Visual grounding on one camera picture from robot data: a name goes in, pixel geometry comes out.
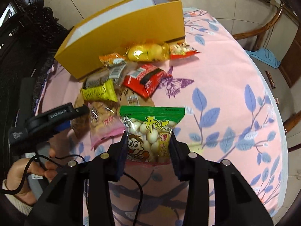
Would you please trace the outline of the pink cracker bag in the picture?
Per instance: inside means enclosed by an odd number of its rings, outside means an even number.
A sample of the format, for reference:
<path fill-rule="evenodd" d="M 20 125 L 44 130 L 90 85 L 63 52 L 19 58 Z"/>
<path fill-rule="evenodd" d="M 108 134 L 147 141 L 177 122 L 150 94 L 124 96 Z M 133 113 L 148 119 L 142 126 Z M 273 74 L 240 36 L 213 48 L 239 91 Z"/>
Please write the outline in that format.
<path fill-rule="evenodd" d="M 118 103 L 94 101 L 88 107 L 92 150 L 107 139 L 123 134 L 125 127 L 117 113 Z"/>

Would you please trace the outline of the yellow rice cracker bar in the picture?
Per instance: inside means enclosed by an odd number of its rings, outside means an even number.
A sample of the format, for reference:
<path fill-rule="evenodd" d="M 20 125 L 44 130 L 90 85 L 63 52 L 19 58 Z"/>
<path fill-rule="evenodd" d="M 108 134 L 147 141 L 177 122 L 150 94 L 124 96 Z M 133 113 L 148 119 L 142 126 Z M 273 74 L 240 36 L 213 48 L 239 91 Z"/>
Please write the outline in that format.
<path fill-rule="evenodd" d="M 85 101 L 113 101 L 116 103 L 118 102 L 112 79 L 107 80 L 104 84 L 98 87 L 81 89 L 80 93 Z"/>

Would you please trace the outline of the clear long snack tube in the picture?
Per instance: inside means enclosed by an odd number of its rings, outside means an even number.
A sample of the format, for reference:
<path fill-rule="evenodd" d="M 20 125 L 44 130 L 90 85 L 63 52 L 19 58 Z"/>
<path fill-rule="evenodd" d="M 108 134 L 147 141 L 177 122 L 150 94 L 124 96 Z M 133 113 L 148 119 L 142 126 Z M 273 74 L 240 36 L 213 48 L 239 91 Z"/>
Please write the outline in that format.
<path fill-rule="evenodd" d="M 108 80 L 113 81 L 115 88 L 120 87 L 126 75 L 127 64 L 105 68 L 90 75 L 84 82 L 84 89 L 94 88 L 103 85 Z"/>

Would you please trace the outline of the green ball biscuit bag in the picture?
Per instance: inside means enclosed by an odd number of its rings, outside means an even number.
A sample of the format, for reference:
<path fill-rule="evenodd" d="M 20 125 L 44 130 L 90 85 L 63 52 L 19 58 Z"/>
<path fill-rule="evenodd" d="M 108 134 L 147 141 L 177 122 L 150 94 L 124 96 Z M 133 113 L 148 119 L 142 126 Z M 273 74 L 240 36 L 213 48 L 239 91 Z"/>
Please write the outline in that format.
<path fill-rule="evenodd" d="M 128 158 L 143 163 L 169 163 L 169 141 L 184 118 L 185 109 L 121 106 L 119 113 L 127 132 Z"/>

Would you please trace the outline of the golden yellow cake packet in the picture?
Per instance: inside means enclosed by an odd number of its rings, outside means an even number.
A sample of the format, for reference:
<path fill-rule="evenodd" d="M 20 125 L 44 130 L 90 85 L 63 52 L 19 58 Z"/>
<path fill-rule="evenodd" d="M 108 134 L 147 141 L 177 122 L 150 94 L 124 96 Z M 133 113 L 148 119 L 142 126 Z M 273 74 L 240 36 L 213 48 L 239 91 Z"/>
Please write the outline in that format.
<path fill-rule="evenodd" d="M 167 43 L 136 43 L 131 45 L 125 56 L 133 62 L 157 62 L 169 59 Z"/>

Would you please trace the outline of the yellow ball biscuit bag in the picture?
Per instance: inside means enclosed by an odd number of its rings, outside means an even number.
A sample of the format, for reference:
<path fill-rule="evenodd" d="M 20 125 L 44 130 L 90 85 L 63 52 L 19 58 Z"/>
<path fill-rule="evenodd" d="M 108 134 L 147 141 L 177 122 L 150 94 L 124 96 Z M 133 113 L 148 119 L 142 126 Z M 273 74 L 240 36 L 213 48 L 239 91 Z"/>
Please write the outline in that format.
<path fill-rule="evenodd" d="M 169 59 L 184 59 L 198 54 L 199 51 L 191 47 L 186 42 L 178 42 L 169 47 Z"/>

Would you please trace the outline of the brown bread packet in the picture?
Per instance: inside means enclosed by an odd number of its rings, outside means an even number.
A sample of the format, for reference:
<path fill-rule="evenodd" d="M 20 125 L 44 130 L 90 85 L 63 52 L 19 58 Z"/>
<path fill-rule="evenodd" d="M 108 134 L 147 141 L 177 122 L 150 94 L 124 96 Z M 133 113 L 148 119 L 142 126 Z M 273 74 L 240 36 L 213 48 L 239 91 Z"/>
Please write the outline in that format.
<path fill-rule="evenodd" d="M 145 99 L 127 87 L 117 89 L 116 95 L 121 106 L 155 106 L 151 98 Z"/>

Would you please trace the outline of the small orange snack packet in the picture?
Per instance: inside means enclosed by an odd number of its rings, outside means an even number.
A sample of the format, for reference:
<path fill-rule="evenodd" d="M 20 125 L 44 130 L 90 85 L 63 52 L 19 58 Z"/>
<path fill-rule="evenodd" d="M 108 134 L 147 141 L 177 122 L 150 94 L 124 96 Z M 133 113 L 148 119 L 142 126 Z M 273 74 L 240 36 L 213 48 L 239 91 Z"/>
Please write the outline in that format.
<path fill-rule="evenodd" d="M 98 57 L 100 62 L 107 68 L 126 64 L 126 58 L 118 53 L 112 53 Z"/>

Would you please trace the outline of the red snack packet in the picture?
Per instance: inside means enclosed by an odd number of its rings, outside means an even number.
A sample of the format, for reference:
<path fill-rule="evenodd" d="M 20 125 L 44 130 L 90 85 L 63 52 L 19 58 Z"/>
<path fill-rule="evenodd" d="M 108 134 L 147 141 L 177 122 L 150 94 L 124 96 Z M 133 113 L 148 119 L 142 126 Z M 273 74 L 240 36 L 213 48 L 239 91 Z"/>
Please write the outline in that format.
<path fill-rule="evenodd" d="M 161 80 L 172 75 L 152 65 L 144 64 L 132 73 L 126 75 L 123 85 L 143 98 L 149 98 L 158 88 Z"/>

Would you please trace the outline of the dark carved wooden furniture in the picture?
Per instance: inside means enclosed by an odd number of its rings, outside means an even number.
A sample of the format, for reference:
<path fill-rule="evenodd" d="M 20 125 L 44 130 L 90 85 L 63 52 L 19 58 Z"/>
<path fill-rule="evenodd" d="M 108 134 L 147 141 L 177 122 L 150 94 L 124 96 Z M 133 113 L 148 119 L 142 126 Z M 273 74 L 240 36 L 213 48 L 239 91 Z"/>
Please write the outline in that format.
<path fill-rule="evenodd" d="M 20 80 L 55 52 L 68 34 L 44 0 L 16 0 L 19 11 L 1 26 L 1 125 L 17 108 Z"/>

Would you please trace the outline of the pink patterned tablecloth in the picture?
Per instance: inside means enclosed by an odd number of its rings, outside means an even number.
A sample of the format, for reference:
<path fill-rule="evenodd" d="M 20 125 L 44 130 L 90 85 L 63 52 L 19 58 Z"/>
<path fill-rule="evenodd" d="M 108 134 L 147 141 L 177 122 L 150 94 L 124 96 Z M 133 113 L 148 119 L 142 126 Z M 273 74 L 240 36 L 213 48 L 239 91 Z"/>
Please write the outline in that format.
<path fill-rule="evenodd" d="M 183 107 L 176 138 L 214 162 L 230 160 L 271 216 L 283 204 L 288 155 L 282 120 L 258 68 L 208 12 L 184 8 L 186 40 L 198 50 L 187 59 L 161 62 L 171 73 L 152 101 Z M 182 225 L 188 184 L 171 164 L 128 161 L 126 175 L 110 184 L 116 225 Z"/>

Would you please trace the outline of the small red candy wrapper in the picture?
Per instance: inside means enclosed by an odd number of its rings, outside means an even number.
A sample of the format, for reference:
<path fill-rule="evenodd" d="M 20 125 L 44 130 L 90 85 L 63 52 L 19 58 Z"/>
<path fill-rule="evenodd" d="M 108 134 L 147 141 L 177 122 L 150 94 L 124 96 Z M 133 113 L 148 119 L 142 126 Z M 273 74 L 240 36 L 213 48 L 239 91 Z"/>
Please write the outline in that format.
<path fill-rule="evenodd" d="M 275 89 L 275 83 L 274 83 L 271 73 L 269 71 L 265 71 L 265 73 L 266 73 L 266 76 L 268 78 L 268 82 L 270 83 L 271 88 Z"/>

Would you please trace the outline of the yellow cardboard box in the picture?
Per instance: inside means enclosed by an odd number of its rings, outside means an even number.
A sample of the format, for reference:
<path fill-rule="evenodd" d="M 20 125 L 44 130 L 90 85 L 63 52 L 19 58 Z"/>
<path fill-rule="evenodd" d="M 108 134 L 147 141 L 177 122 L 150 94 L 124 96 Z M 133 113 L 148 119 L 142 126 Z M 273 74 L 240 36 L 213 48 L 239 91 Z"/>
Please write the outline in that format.
<path fill-rule="evenodd" d="M 122 54 L 135 43 L 171 43 L 184 38 L 181 1 L 124 0 L 75 25 L 55 59 L 81 81 L 100 69 L 99 56 Z"/>

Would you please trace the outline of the blue cloth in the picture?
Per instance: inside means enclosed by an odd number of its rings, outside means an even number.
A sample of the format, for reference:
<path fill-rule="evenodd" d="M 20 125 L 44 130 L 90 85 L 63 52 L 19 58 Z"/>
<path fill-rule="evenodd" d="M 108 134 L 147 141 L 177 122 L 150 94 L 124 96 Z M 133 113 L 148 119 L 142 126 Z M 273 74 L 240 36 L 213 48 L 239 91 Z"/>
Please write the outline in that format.
<path fill-rule="evenodd" d="M 279 66 L 281 65 L 281 62 L 277 60 L 274 53 L 269 49 L 261 48 L 256 51 L 246 50 L 246 53 L 250 57 L 255 58 L 273 68 L 279 68 Z"/>

